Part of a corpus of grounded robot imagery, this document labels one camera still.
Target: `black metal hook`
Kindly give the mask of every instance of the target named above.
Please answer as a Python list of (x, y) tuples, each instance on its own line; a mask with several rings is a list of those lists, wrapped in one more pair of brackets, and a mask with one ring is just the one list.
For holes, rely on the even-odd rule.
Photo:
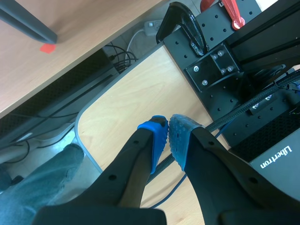
[(160, 43), (180, 25), (190, 40), (190, 47), (196, 56), (203, 56), (208, 51), (201, 28), (191, 10), (180, 2), (172, 2), (157, 32), (156, 42)]

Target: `wooden table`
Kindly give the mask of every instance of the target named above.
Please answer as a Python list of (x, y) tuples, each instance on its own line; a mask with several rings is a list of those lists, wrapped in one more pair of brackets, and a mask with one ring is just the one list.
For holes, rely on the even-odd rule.
[(0, 118), (141, 20), (163, 0), (17, 0), (58, 35), (51, 54), (0, 21)]
[[(212, 122), (163, 45), (157, 46), (145, 60), (140, 60), (137, 66), (110, 86), (77, 118), (76, 132), (88, 150), (87, 154), (103, 170), (114, 160), (137, 126), (153, 115), (170, 118), (174, 113), (180, 113), (205, 126)], [(224, 138), (219, 139), (228, 148)], [(160, 161), (169, 154), (167, 143)], [(146, 186), (141, 207), (152, 206), (163, 199), (183, 175), (177, 162), (173, 162)], [(165, 211), (170, 225), (204, 224), (188, 179), (159, 208)]]

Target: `red tag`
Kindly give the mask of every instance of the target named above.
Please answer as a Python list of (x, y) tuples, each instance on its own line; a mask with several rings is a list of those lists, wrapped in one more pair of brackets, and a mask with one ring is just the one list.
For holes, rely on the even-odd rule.
[(44, 52), (44, 53), (52, 53), (55, 50), (56, 45), (52, 45), (52, 44), (44, 44), (41, 48), (40, 51)]

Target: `blue cable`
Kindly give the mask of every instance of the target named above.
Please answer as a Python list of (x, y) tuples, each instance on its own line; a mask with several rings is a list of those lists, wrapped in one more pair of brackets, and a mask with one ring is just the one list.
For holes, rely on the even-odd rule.
[(226, 129), (227, 127), (232, 123), (233, 119), (231, 121), (229, 121), (228, 123), (226, 123), (221, 129), (220, 131), (215, 135), (215, 138), (218, 138)]
[(164, 203), (165, 201), (167, 201), (171, 195), (173, 195), (173, 193), (177, 190), (177, 188), (180, 186), (180, 184), (182, 184), (182, 182), (184, 181), (184, 179), (187, 177), (187, 175), (185, 174), (181, 180), (178, 182), (178, 184), (176, 184), (176, 186), (173, 188), (173, 190), (161, 201), (159, 201), (158, 203), (156, 203), (155, 205), (151, 206), (150, 209), (154, 209), (157, 206), (159, 206), (160, 204)]
[[(231, 124), (233, 120), (231, 120), (230, 122), (226, 123), (221, 129), (220, 131), (215, 135), (215, 138), (218, 138), (226, 129), (227, 127)], [(177, 190), (177, 188), (180, 186), (180, 184), (183, 183), (184, 179), (187, 177), (187, 175), (185, 174), (181, 180), (178, 182), (178, 184), (176, 184), (176, 186), (172, 189), (172, 191), (161, 201), (159, 201), (158, 203), (156, 203), (155, 205), (151, 206), (150, 209), (154, 209), (157, 206), (161, 205), (162, 203), (164, 203), (165, 201), (167, 201), (171, 195), (173, 195), (173, 193)]]

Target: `translucent blue fingertip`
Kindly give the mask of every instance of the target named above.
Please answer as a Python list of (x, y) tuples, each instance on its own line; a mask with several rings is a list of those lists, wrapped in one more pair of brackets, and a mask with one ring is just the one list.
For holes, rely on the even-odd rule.
[(169, 125), (168, 120), (164, 116), (153, 116), (149, 121), (142, 123), (137, 127), (148, 129), (153, 132), (153, 148), (152, 148), (152, 169), (151, 174), (155, 172), (158, 160), (167, 143)]
[(188, 145), (191, 132), (198, 127), (204, 127), (191, 118), (174, 114), (170, 119), (169, 143), (171, 153), (182, 171), (186, 165)]

